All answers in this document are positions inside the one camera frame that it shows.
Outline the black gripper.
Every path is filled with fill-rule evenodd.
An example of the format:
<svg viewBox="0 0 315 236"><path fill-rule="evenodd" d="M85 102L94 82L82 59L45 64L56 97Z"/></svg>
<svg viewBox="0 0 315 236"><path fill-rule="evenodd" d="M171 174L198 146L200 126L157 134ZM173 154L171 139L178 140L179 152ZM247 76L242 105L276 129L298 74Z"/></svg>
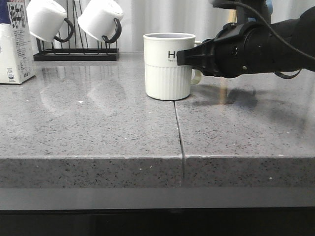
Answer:
<svg viewBox="0 0 315 236"><path fill-rule="evenodd" d="M177 64L189 65L205 76L235 78L273 72L273 36L262 24L228 23L215 39L177 52Z"/></svg>

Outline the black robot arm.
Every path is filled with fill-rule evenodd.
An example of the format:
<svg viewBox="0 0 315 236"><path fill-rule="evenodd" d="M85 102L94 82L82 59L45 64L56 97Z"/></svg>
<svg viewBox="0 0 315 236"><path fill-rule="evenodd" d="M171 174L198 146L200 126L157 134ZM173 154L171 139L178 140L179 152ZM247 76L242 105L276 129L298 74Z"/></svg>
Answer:
<svg viewBox="0 0 315 236"><path fill-rule="evenodd" d="M189 65L205 76L235 78L274 73L292 79L301 69L315 69L315 9L299 18L271 23L264 0L215 0L213 7L233 9L235 23L227 23L213 39L177 52L177 64Z"/></svg>

